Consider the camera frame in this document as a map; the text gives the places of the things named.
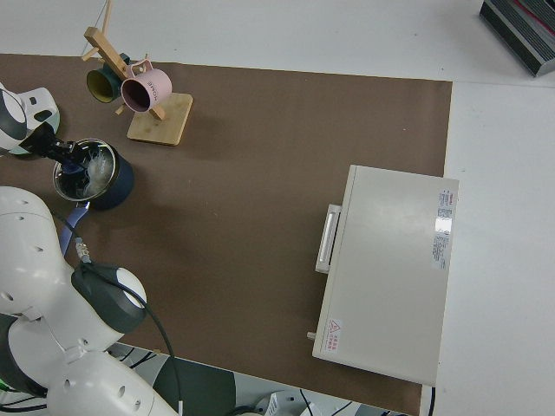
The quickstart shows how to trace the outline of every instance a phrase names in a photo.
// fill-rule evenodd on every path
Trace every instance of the label sticker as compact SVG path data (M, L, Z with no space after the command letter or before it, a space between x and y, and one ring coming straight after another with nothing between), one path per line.
M451 228L453 227L453 207L454 194L448 189L440 193L437 216L435 217L435 235L432 246L432 265L436 269L444 270L447 268L449 259L449 240L451 238Z
M328 328L326 331L324 351L326 353L336 353L339 348L339 337L341 336L341 328L343 321L340 319L328 320Z

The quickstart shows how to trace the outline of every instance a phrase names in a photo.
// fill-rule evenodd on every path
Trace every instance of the white table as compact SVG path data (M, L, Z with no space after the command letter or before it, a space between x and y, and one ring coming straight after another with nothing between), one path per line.
M103 3L4 0L0 52L79 55ZM480 5L114 0L109 38L135 59L454 81L445 176L460 202L435 414L548 414L555 74L533 79Z

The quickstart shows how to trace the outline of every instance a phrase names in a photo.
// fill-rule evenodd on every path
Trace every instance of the red warning triangle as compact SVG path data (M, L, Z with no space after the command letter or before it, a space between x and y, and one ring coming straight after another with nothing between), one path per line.
M339 329L341 329L341 327L337 324L337 322L335 322L333 319L330 322L330 333L332 332L336 332Z

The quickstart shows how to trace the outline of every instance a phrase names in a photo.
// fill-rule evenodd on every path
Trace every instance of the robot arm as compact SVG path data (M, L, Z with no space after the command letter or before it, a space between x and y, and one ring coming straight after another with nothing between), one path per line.
M56 138L51 124L58 123L58 108L46 88L15 94L0 83L0 156L19 146L63 165L78 164L81 149Z
M175 416L133 370L106 349L143 319L130 295L146 300L139 280L115 266L78 270L64 260L56 228L36 195L0 186L0 378L46 397L51 416Z

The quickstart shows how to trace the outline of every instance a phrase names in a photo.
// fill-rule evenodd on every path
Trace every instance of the black cable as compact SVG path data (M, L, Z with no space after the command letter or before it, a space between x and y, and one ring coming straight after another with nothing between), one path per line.
M349 403L347 403L345 406L343 406L341 409L336 410L335 412L333 412L330 416L336 416L336 414L342 412L343 410L345 410L350 404L352 403L352 401L350 401Z
M430 410L428 411L428 416L432 416L434 414L434 406L435 406L435 387L432 387L432 399L430 400Z
M21 399L21 400L18 400L18 401L12 401L11 403L2 403L2 404L0 404L0 406L13 406L13 405L17 405L19 403L23 403L24 401L29 401L29 400L33 400L33 399L43 399L43 397L32 396L32 397L28 397L26 399Z
M239 416L243 413L253 413L255 410L255 406L238 406L226 413L225 416Z
M77 238L81 238L81 236L79 234L77 234L77 230L75 229L75 227L73 225L71 225L66 218L64 218L62 215L58 214L56 211L50 210L50 213L52 214L52 217L55 217L55 218L59 219L60 221L63 222L63 224L66 227L68 227L68 229L71 231L72 237L76 236Z
M143 362L147 362L148 360L152 360L156 354L152 355L153 353L151 351L148 352L148 354L146 354L144 357L142 357L140 360L138 360L137 362L135 362L133 365L129 366L129 368L135 368L138 367L140 364L142 364Z
M123 358L122 358L120 361L125 361L126 358L127 358L129 355L131 355L131 353L132 353L134 350L135 350L135 347L132 347L132 348L129 350L129 352L128 352L127 354L125 354L125 355L123 356Z
M306 408L309 409L310 416L314 416L314 414L312 414L312 409L310 409L309 401L306 399L306 397L304 397L303 389L299 388L299 391L301 392L301 396L303 396L303 400L304 400L304 404L306 405Z
M23 413L23 412L33 412L35 410L46 409L46 405L37 405L29 407L4 407L0 405L0 412L6 413Z
M106 276L104 276L99 270L97 270L95 267L93 267L92 262L91 263L83 263L82 262L81 265L84 269L87 269L88 271L90 271L94 275L98 276L104 283L115 286L116 288L121 289L124 292L131 295L132 297L134 297L137 300L137 302L140 303L140 305L146 310L146 312L150 315L150 317L153 318L154 324L156 325L156 327L158 327L158 330L160 331L160 334L162 335L162 338L164 338L164 342L166 343L167 351L168 351L170 357L172 358L173 371L175 372L175 381L176 381L176 384L177 384L177 391L178 391L178 401L182 402L183 400L182 400L182 394L181 394L181 381L180 381L180 375L179 375L179 372L178 372L178 369L177 369L177 358L175 357L175 354L173 353L172 344L171 344L171 342L170 342L170 340L167 336L166 330L164 329L164 327L162 326L162 323L160 322L160 319L158 319L158 316L156 316L156 314L150 309L150 306L145 302L145 300L142 297L140 297L137 293L135 293L133 290L128 288L126 285L121 284L119 282L112 281L109 278L107 278Z

